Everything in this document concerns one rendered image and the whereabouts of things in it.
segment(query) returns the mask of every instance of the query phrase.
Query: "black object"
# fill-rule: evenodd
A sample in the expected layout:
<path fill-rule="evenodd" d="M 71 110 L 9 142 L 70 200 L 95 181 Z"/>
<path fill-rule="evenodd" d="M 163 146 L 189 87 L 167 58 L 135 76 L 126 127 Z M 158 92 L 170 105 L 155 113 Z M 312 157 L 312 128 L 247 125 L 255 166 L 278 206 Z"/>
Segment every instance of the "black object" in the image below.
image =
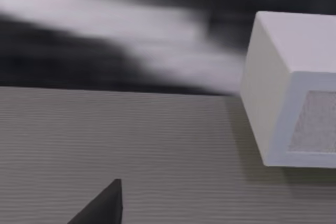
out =
<path fill-rule="evenodd" d="M 121 224 L 121 180 L 116 179 L 68 224 Z"/>

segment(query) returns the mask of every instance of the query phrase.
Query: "box top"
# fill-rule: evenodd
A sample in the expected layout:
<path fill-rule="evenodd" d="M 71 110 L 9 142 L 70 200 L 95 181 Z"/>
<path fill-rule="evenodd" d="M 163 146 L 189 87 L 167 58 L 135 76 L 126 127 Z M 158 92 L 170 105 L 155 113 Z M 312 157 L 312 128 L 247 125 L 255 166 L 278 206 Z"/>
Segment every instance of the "box top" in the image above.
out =
<path fill-rule="evenodd" d="M 257 19 L 291 72 L 336 73 L 336 17 L 258 12 Z"/>

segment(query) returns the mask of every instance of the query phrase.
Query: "black triangular object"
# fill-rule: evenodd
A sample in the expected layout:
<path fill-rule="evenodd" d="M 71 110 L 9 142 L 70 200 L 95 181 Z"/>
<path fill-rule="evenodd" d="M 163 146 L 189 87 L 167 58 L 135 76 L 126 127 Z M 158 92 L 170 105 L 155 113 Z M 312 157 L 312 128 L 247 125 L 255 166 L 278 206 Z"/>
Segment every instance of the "black triangular object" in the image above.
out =
<path fill-rule="evenodd" d="M 121 224 L 121 180 L 116 179 L 68 224 Z"/>

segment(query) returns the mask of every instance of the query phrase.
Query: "box front face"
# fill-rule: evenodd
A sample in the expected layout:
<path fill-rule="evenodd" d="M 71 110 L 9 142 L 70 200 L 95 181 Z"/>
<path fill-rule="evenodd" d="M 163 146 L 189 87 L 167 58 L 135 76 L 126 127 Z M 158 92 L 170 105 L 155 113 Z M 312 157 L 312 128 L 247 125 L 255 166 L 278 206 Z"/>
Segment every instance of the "box front face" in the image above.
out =
<path fill-rule="evenodd" d="M 336 92 L 307 93 L 288 151 L 336 153 Z"/>

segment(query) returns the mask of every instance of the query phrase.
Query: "cube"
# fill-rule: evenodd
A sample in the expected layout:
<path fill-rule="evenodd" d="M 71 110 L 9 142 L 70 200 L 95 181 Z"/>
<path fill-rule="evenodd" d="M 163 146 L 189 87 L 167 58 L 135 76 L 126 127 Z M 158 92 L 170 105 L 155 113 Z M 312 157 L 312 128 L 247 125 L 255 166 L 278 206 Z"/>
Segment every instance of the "cube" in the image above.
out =
<path fill-rule="evenodd" d="M 266 166 L 336 168 L 336 18 L 259 12 L 241 97 Z"/>

